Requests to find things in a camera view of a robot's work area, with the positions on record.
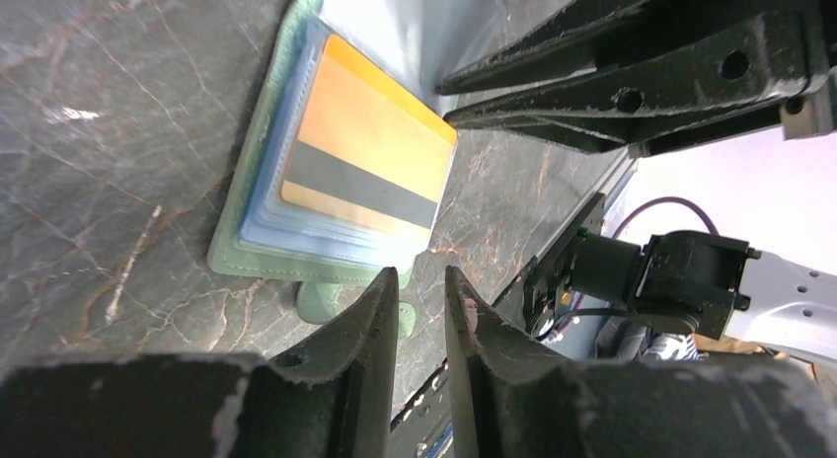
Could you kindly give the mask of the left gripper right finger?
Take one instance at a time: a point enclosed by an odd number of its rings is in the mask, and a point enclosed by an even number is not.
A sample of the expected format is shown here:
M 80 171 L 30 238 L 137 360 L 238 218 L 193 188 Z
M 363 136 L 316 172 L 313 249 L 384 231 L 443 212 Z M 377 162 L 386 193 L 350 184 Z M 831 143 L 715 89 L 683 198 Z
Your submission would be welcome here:
M 458 457 L 832 457 L 836 410 L 796 367 L 743 356 L 573 361 L 445 271 Z

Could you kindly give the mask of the green card holder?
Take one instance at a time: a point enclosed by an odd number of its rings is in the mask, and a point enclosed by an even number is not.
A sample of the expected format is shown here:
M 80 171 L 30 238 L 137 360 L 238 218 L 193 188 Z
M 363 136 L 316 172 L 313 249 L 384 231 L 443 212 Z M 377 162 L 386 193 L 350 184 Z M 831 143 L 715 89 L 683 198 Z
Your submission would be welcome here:
M 501 0 L 294 0 L 207 256 L 219 273 L 363 285 L 384 267 L 406 284 L 430 242 L 373 230 L 278 198 L 325 40 L 338 35 L 442 119 L 456 99 L 441 80 L 474 62 L 505 16 Z M 451 166 L 457 150 L 454 149 Z

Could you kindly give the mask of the orange card with stripe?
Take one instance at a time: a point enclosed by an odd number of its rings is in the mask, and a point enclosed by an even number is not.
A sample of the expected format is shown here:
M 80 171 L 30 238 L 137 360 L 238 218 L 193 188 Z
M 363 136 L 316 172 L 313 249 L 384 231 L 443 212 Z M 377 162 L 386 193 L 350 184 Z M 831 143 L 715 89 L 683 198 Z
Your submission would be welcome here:
M 325 40 L 279 199 L 423 241 L 457 135 L 338 35 Z

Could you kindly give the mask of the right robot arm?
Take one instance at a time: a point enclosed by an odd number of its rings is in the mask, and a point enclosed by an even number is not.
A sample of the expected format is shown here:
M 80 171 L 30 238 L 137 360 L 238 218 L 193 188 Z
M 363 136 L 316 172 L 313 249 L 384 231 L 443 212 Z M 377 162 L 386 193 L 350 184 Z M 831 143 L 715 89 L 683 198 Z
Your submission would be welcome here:
M 443 95 L 498 90 L 449 112 L 586 154 L 647 158 L 780 126 L 836 129 L 836 0 L 573 0 L 507 47 L 445 77 Z M 586 206 L 497 304 L 532 335 L 568 316 L 566 291 L 661 333 L 719 338 L 750 311 L 741 282 L 763 266 L 746 242 L 706 232 L 644 247 L 592 231 Z

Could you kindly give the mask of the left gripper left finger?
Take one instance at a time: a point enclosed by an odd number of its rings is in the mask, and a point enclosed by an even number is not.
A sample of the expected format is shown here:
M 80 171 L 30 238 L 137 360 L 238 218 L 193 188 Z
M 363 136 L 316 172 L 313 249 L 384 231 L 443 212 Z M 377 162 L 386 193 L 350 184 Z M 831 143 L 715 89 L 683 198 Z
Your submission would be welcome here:
M 1 380 L 5 457 L 382 457 L 390 433 L 399 279 L 273 358 L 63 354 Z

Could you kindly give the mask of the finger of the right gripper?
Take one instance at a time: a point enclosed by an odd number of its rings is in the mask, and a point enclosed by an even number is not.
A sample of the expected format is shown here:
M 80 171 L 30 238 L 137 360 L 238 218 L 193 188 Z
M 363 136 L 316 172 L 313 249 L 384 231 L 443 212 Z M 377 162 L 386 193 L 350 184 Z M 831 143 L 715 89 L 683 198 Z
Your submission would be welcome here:
M 571 0 L 505 47 L 444 77 L 442 95 L 520 86 L 592 68 L 607 46 L 641 23 L 648 0 Z
M 812 80 L 800 17 L 755 17 L 634 65 L 475 103 L 446 115 L 461 129 L 505 129 L 587 153 L 740 127 Z

